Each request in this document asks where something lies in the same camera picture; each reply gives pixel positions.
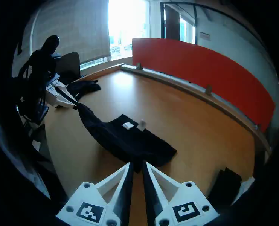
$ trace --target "black fabric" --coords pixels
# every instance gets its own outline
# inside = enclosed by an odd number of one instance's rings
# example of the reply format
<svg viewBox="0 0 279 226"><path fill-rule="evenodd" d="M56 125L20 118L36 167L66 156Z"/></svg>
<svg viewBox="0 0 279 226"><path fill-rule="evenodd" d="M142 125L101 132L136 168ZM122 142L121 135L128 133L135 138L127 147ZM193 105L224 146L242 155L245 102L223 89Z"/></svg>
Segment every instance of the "black fabric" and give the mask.
<svg viewBox="0 0 279 226"><path fill-rule="evenodd" d="M84 126L97 142L120 160L133 162L137 173L142 168L143 160L153 166L163 166L176 153L176 149L150 131L140 131L136 128L138 123L125 115L111 122L102 122L85 105L78 103L77 106ZM126 122L134 127L125 129L122 125Z"/></svg>
<svg viewBox="0 0 279 226"><path fill-rule="evenodd" d="M97 82L98 80L73 82L70 83L66 89L76 101L79 101L82 96L101 90L101 87L97 84Z"/></svg>
<svg viewBox="0 0 279 226"><path fill-rule="evenodd" d="M241 182L241 176L229 168L220 170L208 197L208 201L219 214L230 207L239 192Z"/></svg>

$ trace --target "window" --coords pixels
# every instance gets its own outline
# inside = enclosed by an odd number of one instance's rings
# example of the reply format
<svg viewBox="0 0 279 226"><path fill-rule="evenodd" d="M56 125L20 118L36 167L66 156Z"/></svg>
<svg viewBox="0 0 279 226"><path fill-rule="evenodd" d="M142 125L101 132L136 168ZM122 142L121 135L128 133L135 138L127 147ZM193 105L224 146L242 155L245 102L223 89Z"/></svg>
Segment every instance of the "window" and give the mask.
<svg viewBox="0 0 279 226"><path fill-rule="evenodd" d="M132 39L150 37L149 2L109 0L111 60L132 56Z"/></svg>

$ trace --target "small white object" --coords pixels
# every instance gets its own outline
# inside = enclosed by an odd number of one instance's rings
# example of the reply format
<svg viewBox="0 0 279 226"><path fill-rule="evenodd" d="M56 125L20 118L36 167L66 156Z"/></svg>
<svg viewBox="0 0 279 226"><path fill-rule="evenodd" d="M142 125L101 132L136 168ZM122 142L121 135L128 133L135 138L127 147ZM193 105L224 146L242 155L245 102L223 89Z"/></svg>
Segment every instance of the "small white object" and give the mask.
<svg viewBox="0 0 279 226"><path fill-rule="evenodd" d="M137 129L139 129L140 131L144 131L144 129L146 128L146 122L142 119L138 126L137 126Z"/></svg>
<svg viewBox="0 0 279 226"><path fill-rule="evenodd" d="M35 141L35 140L33 140L32 143L33 143L33 147L34 147L37 151L39 151L41 143L40 143L40 142L37 142L37 141Z"/></svg>
<svg viewBox="0 0 279 226"><path fill-rule="evenodd" d="M126 122L126 123L123 124L123 127L125 127L128 130L131 129L133 126L134 125L132 123L130 123L130 122Z"/></svg>

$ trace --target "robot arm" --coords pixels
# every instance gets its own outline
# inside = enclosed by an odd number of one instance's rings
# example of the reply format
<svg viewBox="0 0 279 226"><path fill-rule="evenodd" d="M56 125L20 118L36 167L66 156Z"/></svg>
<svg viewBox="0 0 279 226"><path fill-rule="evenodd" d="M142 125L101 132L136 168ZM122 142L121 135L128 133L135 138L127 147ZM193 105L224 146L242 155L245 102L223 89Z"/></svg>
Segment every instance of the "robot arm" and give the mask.
<svg viewBox="0 0 279 226"><path fill-rule="evenodd" d="M128 163L95 185L83 182L56 217L71 226L126 226L132 179L133 166ZM148 226L204 225L219 216L193 182L179 183L147 162L143 183ZM102 196L116 184L106 203Z"/></svg>

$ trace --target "wooden table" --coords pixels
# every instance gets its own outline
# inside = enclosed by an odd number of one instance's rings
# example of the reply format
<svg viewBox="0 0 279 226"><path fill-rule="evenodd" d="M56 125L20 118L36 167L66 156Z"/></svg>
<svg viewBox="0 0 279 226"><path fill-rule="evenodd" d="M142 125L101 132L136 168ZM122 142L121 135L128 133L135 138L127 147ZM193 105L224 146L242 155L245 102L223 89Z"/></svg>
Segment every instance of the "wooden table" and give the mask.
<svg viewBox="0 0 279 226"><path fill-rule="evenodd" d="M177 150L160 170L193 181L207 195L220 169L247 180L253 173L252 134L211 105L171 86L116 71L99 78L102 90L80 99L102 121L121 114L139 122ZM50 107L47 141L59 179L70 197L84 181L97 183L125 163L103 149L83 126L78 111ZM142 173L134 174L129 225L146 225Z"/></svg>

